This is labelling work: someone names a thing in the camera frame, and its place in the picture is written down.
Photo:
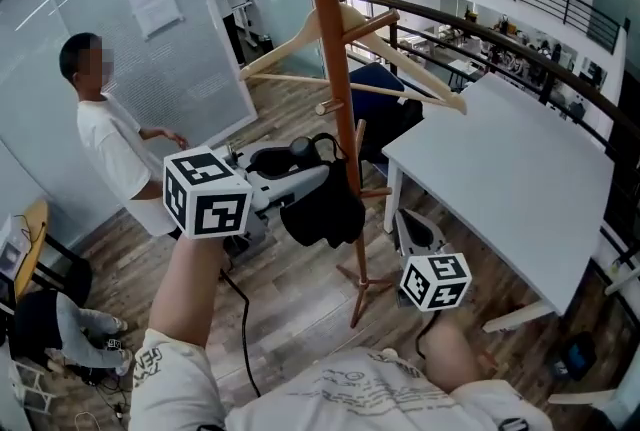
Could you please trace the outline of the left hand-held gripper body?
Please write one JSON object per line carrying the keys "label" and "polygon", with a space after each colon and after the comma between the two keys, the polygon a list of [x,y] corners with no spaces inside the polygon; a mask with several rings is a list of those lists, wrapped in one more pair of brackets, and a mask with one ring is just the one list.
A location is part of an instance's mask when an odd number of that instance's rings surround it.
{"label": "left hand-held gripper body", "polygon": [[164,158],[164,206],[189,239],[221,238],[228,256],[246,259],[266,238],[252,208],[254,188],[231,165],[224,146],[203,145]]}

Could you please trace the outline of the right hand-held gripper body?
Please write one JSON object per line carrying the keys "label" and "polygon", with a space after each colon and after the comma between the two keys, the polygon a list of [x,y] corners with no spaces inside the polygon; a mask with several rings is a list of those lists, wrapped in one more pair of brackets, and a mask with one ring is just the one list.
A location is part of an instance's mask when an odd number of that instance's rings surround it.
{"label": "right hand-held gripper body", "polygon": [[462,253],[451,243],[433,252],[398,247],[399,269],[394,274],[396,303],[435,312],[461,305],[471,286],[472,275]]}

